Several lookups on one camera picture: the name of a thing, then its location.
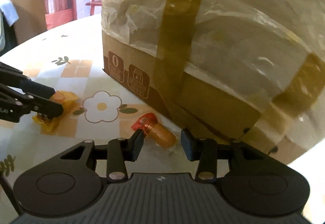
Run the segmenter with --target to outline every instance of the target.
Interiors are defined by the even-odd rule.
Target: metal pin
[[[214,174],[211,172],[201,172],[199,173],[198,177],[202,180],[211,180],[214,178]]]
[[[110,179],[113,179],[113,180],[122,180],[125,177],[125,174],[122,172],[113,172],[113,173],[110,173],[108,176]]]

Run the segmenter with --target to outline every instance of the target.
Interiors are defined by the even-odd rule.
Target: floral tablecloth
[[[35,113],[24,115],[19,123],[0,120],[0,167],[13,185],[17,177],[29,168],[51,158],[65,149],[86,139],[95,144],[106,144],[117,137],[129,138],[133,131],[131,125],[142,115],[153,112],[160,123],[172,131],[177,138],[180,128],[158,114],[139,98],[112,80],[103,69],[103,50],[100,15],[56,27],[38,35],[0,58],[12,67],[23,70],[32,80],[67,90],[79,96],[78,104],[61,120],[53,133],[41,129],[32,120]],[[321,142],[314,149],[325,147]],[[308,181],[319,182],[321,170],[311,170],[313,150],[293,163],[295,170],[301,171]],[[323,158],[321,151],[317,154]],[[153,140],[146,139],[136,162],[126,162],[128,173],[149,172],[191,172],[197,163],[188,162],[180,143],[170,149],[163,149]],[[227,171],[226,163],[220,163],[219,175]],[[105,176],[106,161],[99,161],[96,172]],[[315,224],[325,220],[323,200],[325,190],[321,185],[311,184],[312,195],[305,214]],[[0,223],[6,224],[17,217],[8,198],[0,188]]]

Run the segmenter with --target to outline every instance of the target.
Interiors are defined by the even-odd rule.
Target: box label
[[[129,66],[128,85],[130,90],[141,98],[148,98],[150,77],[134,65]]]
[[[124,61],[111,51],[108,51],[108,70],[111,76],[124,82]]]

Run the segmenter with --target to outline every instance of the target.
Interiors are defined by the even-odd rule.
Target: yellow flower center
[[[106,103],[103,103],[103,102],[98,103],[97,109],[100,110],[100,111],[103,111],[103,110],[107,109]]]

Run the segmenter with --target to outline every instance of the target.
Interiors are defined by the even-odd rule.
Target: yellow wrapped candy
[[[69,91],[59,90],[55,92],[53,96],[50,97],[51,101],[60,103],[63,107],[63,114],[60,117],[55,117],[53,119],[48,119],[46,116],[42,114],[37,114],[33,117],[33,121],[38,124],[41,124],[43,129],[47,132],[52,132],[60,123],[60,120],[63,119],[64,115],[66,115],[76,104],[76,100],[78,96]]]

